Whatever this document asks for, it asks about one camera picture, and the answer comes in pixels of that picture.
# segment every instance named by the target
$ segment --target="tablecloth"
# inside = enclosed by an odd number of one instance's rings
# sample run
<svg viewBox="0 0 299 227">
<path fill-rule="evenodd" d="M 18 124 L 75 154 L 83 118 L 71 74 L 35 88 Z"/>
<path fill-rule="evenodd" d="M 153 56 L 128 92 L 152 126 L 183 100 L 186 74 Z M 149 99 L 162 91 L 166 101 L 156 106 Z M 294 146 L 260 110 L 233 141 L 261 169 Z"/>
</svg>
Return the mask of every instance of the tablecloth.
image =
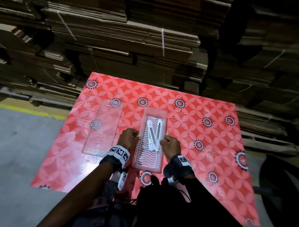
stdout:
<svg viewBox="0 0 299 227">
<path fill-rule="evenodd" d="M 69 192 L 98 166 L 101 158 L 83 154 L 82 149 L 103 99 L 123 103 L 114 144 L 127 127 L 140 129 L 144 107 L 166 110 L 166 133 L 181 142 L 181 152 L 200 182 L 241 224 L 259 225 L 234 104 L 95 72 L 31 186 Z M 149 184 L 150 174 L 130 168 L 122 193 L 136 198 L 140 187 Z M 155 175 L 160 181 L 164 177 Z"/>
</svg>

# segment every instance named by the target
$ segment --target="wristband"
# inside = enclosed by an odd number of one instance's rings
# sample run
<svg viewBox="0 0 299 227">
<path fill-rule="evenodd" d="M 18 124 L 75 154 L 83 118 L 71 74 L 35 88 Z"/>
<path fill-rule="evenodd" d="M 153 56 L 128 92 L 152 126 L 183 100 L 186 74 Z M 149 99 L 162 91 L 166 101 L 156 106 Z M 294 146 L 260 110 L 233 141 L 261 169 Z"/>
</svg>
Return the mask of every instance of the wristband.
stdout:
<svg viewBox="0 0 299 227">
<path fill-rule="evenodd" d="M 108 162 L 113 166 L 113 172 L 116 172 L 120 168 L 124 168 L 125 164 L 130 158 L 130 153 L 127 149 L 120 145 L 113 146 L 107 155 L 100 161 L 101 163 Z"/>
<path fill-rule="evenodd" d="M 184 177 L 194 174 L 193 168 L 189 160 L 183 155 L 175 155 L 171 158 L 170 164 L 173 168 L 174 177 L 184 184 Z"/>
</svg>

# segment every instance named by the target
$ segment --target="translucent plastic container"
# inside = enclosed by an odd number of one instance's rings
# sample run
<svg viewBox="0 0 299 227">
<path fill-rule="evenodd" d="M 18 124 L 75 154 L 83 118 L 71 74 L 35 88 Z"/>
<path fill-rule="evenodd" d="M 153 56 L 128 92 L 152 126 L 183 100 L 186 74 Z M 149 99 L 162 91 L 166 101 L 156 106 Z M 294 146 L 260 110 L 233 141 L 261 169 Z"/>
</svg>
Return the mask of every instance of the translucent plastic container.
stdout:
<svg viewBox="0 0 299 227">
<path fill-rule="evenodd" d="M 104 157 L 112 147 L 120 120 L 123 103 L 102 100 L 95 119 L 91 122 L 90 132 L 82 152 Z"/>
<path fill-rule="evenodd" d="M 132 166 L 146 171 L 154 173 L 162 172 L 162 160 L 163 160 L 163 149 L 157 139 L 158 151 L 150 150 L 151 138 L 148 130 L 148 120 L 151 121 L 153 126 L 154 135 L 157 135 L 157 127 L 159 120 L 162 121 L 161 135 L 160 138 L 164 139 L 166 124 L 167 124 L 167 112 L 160 109 L 153 109 L 149 107 L 144 108 L 144 114 L 142 124 L 140 127 L 139 136 L 141 137 L 135 150 Z"/>
</svg>

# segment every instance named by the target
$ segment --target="floral pattern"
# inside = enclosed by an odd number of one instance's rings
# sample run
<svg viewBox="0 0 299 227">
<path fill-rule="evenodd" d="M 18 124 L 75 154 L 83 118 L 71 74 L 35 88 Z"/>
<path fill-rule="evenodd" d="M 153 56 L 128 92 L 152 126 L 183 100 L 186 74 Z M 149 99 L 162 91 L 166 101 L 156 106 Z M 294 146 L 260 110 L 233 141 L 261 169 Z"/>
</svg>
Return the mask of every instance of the floral pattern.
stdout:
<svg viewBox="0 0 299 227">
<path fill-rule="evenodd" d="M 82 150 L 90 131 L 101 126 L 95 117 L 103 99 L 114 100 L 115 106 L 123 103 L 113 144 L 127 127 L 140 129 L 142 105 L 146 103 L 146 107 L 168 112 L 166 133 L 181 142 L 182 154 L 204 187 L 242 225 L 250 219 L 259 226 L 234 104 L 94 72 L 89 81 L 89 88 L 85 86 L 81 92 L 31 186 L 69 192 L 98 166 L 102 158 Z M 204 118 L 211 120 L 210 127 L 204 125 Z M 153 174 L 161 181 L 162 173 Z M 140 187 L 149 184 L 150 174 L 130 167 L 124 193 L 127 190 L 132 199 L 136 198 Z"/>
</svg>

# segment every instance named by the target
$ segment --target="person's right arm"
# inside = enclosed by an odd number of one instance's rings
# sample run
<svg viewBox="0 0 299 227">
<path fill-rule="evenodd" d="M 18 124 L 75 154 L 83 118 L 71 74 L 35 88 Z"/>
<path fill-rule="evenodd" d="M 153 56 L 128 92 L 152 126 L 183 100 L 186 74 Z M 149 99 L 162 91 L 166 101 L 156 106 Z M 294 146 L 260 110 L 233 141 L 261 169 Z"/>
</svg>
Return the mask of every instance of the person's right arm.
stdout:
<svg viewBox="0 0 299 227">
<path fill-rule="evenodd" d="M 181 144 L 177 138 L 165 136 L 160 141 L 164 154 L 168 160 L 175 155 L 181 154 Z M 230 226 L 241 226 L 240 223 L 225 209 L 222 204 L 200 183 L 194 174 L 185 177 L 184 184 L 188 191 L 192 204 L 192 213 L 196 217 L 201 214 L 209 219 L 211 223 L 230 224 Z"/>
</svg>

